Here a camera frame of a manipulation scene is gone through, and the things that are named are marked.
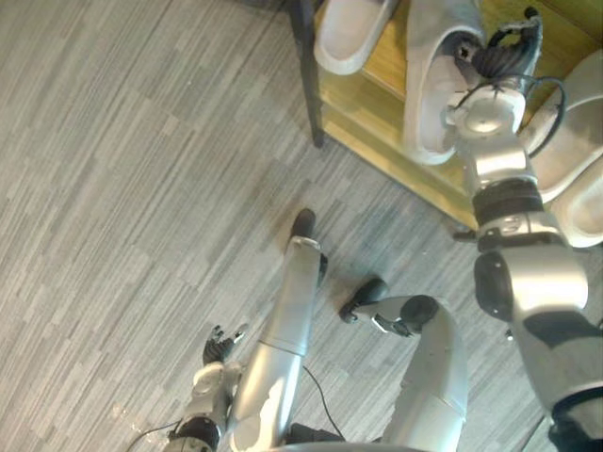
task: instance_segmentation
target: black cable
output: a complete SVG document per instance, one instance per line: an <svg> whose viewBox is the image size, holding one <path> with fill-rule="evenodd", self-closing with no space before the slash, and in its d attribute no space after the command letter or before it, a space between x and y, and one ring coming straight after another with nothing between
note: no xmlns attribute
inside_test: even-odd
<svg viewBox="0 0 603 452"><path fill-rule="evenodd" d="M165 428L170 428L173 426L178 426L181 422L182 422L182 419L180 419L179 421L171 422L162 427L151 428L149 430L143 431L142 433L140 433L139 436L137 436L134 440L132 440L132 443L130 443L130 445L128 445L127 449L125 449L125 452L131 452L132 450L134 450L134 446L136 445L136 443L138 441L140 441L142 438L144 438L145 436L147 436L155 431L163 430Z"/></svg>
<svg viewBox="0 0 603 452"><path fill-rule="evenodd" d="M320 393L320 398L322 399L322 406L324 407L324 411L327 413L327 417L329 418L329 421L331 422L331 425L333 426L333 428L335 429L335 431L337 432L337 434L345 442L346 441L345 436L343 436L343 433L341 433L341 430L337 427L337 424L335 423L335 421L331 417L331 414L329 413L329 408L327 407L327 401L324 398L324 393L322 392L322 387L320 387L320 383L318 383L318 380L316 379L316 377L314 375L312 375L312 372L310 372L310 369L308 369L306 366L304 366L303 370L305 370L308 373L308 375L310 376L310 378L316 384L316 386L318 388L318 392Z"/></svg>
<svg viewBox="0 0 603 452"><path fill-rule="evenodd" d="M559 130L559 127L562 125L563 119L565 118L565 109L567 107L567 93L565 92L565 88L563 87L563 81L560 80L559 78L556 77L549 77L549 76L544 76L544 77L534 77L532 75L526 75L524 73L510 73L501 77L495 77L495 78L491 78L483 83L478 84L476 87L474 87L472 90L470 90L464 97L463 99L461 99L461 102L459 102L454 109L458 109L461 106L463 106L463 104L478 90L478 89L482 89L484 87L487 86L492 86L494 91L498 91L501 90L502 88L497 85L497 83L499 83L502 80L505 79L509 79L509 78L520 78L523 80L528 80L532 83L532 86L528 88L528 93L526 96L526 100L528 100L528 98L531 96L531 94L534 92L534 89L539 87L540 85L542 85L543 83L554 83L555 85L557 85L557 87L559 88L559 92L562 96L559 105L557 107L557 117L555 118L555 121L553 122L553 125L551 126L550 130L548 131L548 133L546 134L546 137L542 140L542 142L530 153L530 158L534 158L536 155L538 155L545 147L546 145L550 142L551 139L553 139L553 137L555 137L555 134L557 133L557 131Z"/></svg>

